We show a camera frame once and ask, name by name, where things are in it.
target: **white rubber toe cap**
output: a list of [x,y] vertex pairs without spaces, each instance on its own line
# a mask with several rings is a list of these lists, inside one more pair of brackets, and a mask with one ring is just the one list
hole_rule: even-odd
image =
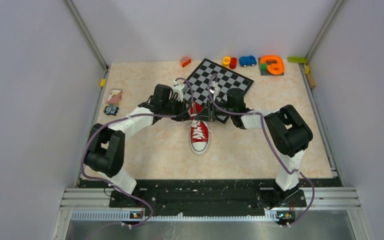
[[207,151],[209,143],[210,142],[203,142],[203,141],[194,142],[194,143],[191,143],[190,148],[193,153],[197,155],[202,155]]

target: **gray wall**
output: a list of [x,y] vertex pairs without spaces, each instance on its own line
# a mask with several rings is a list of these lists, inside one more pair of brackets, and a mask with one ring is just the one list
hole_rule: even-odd
[[310,67],[343,177],[384,240],[384,2],[347,1]]
[[102,76],[62,0],[0,0],[0,240],[50,238]]
[[335,0],[74,0],[108,63],[305,56]]

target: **chessboard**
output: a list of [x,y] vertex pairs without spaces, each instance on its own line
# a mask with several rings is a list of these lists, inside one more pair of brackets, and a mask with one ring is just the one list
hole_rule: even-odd
[[[192,85],[193,99],[203,108],[210,100],[208,97],[208,83],[210,81],[210,77],[213,74],[217,74],[218,86],[220,87],[220,93],[216,99],[217,101],[220,99],[227,101],[228,97],[226,93],[229,89],[232,88],[238,88],[242,90],[243,95],[245,95],[250,89],[251,85],[254,83],[253,80],[247,78],[246,76],[242,76],[213,61],[204,59],[187,78],[187,80]],[[188,91],[184,94],[184,98],[187,101],[191,100],[191,95]],[[228,121],[228,119],[228,116],[217,117],[217,120],[224,124]]]

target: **red sneaker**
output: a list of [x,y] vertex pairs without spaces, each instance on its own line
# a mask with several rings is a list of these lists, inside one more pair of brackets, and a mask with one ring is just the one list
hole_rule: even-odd
[[192,152],[197,155],[202,155],[207,151],[210,143],[208,134],[208,125],[205,121],[194,120],[194,116],[199,114],[203,107],[196,102],[192,103],[190,107],[190,116],[192,117],[192,124],[190,125],[190,138],[189,145]]

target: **beige tabletop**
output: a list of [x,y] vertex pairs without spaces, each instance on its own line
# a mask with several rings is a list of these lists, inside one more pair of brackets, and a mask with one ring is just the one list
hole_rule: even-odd
[[[187,78],[200,62],[192,61],[185,68],[181,68],[178,61],[113,63],[97,122],[104,124],[129,114],[153,94],[156,84],[173,86],[175,78]],[[302,159],[301,171],[309,178],[332,178],[299,65],[287,61],[284,65],[284,76],[261,76],[257,66],[237,66],[233,71],[254,80],[244,98],[250,109],[277,110],[287,104],[296,108],[314,135]],[[124,92],[117,116],[103,113],[111,89]],[[230,119],[226,124],[210,123],[209,148],[205,154],[195,155],[189,147],[187,124],[162,119],[132,136],[125,144],[123,167],[135,179],[276,177],[279,163],[261,129],[238,129]],[[96,175],[88,167],[86,173]]]

